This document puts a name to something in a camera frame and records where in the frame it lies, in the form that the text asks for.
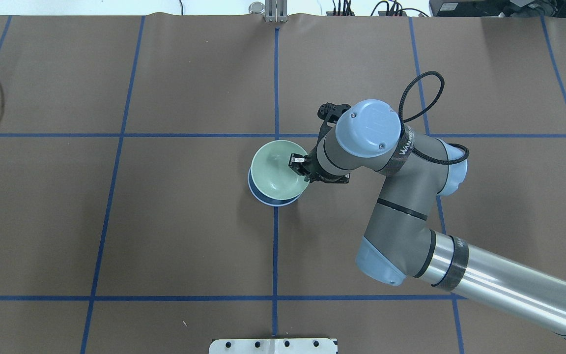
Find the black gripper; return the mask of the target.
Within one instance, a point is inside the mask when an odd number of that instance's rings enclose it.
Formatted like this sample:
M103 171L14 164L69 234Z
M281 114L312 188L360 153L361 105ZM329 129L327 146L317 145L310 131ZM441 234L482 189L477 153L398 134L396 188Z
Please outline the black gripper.
M317 151L320 142L326 137L328 132L332 130L339 121L341 115L352 108L348 104L335 105L333 103L324 103L317 110L317 116L322 120L319 134L317 136L316 145L308 154L291 154L289 159L289 168L297 175L305 179L308 183L320 181L322 183L348 184L350 174L342 176L333 175L325 170L318 161Z

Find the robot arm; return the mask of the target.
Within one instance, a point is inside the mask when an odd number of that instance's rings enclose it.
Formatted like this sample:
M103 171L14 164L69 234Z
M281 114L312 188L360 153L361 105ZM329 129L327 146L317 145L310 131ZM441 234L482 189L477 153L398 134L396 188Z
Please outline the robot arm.
M420 134L378 99L325 103L315 147L289 167L309 182L349 182L368 168L384 175L356 263L392 286L407 277L507 312L566 340L566 281L427 226L438 196L452 194L468 169L465 147Z

